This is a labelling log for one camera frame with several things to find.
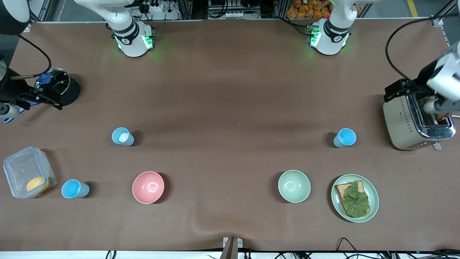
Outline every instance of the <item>plastic cup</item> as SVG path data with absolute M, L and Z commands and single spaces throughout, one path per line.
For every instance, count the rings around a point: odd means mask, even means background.
M 112 133 L 112 141 L 115 144 L 119 144 L 125 147 L 129 147 L 134 143 L 134 137 L 132 134 L 128 131 L 127 128 L 117 128 L 114 130 Z
M 88 195 L 89 186 L 86 183 L 72 179 L 62 186 L 61 194 L 66 199 L 82 198 Z
M 341 129 L 334 138 L 336 147 L 349 147 L 356 142 L 356 133 L 351 129 Z

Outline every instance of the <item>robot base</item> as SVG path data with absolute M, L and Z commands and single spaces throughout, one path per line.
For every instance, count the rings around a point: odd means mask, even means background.
M 343 38 L 341 37 L 341 39 L 335 39 L 337 42 L 333 42 L 324 32 L 326 20 L 326 18 L 321 18 L 313 24 L 313 27 L 318 28 L 318 31 L 316 31 L 316 36 L 307 37 L 307 43 L 324 55 L 335 55 L 345 46 L 349 34 Z
M 140 57 L 147 51 L 153 51 L 153 45 L 155 42 L 155 29 L 142 21 L 136 21 L 136 23 L 142 33 L 139 33 L 139 35 L 132 41 L 131 45 L 125 45 L 117 40 L 120 51 L 124 52 L 126 56 L 132 58 Z

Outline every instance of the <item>silver toaster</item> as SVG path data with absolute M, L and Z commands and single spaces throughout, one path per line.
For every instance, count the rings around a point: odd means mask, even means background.
M 415 150 L 433 145 L 435 150 L 440 150 L 439 142 L 455 135 L 451 117 L 439 122 L 423 110 L 427 101 L 428 98 L 417 100 L 415 95 L 409 95 L 383 104 L 386 127 L 396 148 Z

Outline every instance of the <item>toasted bread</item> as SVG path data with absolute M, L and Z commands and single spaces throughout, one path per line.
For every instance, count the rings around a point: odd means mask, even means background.
M 337 193 L 339 194 L 340 202 L 341 202 L 342 206 L 344 205 L 344 196 L 347 193 L 347 189 L 352 184 L 353 184 L 352 182 L 349 182 L 349 183 L 339 184 L 339 185 L 335 186 L 335 189 L 337 190 Z M 364 186 L 362 184 L 362 181 L 358 181 L 358 192 L 360 192 L 360 193 L 364 192 Z

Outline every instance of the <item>clear food container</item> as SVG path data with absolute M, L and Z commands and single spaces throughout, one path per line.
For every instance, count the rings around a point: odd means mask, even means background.
M 3 161 L 11 194 L 17 199 L 35 197 L 56 185 L 45 153 L 35 147 L 26 147 Z

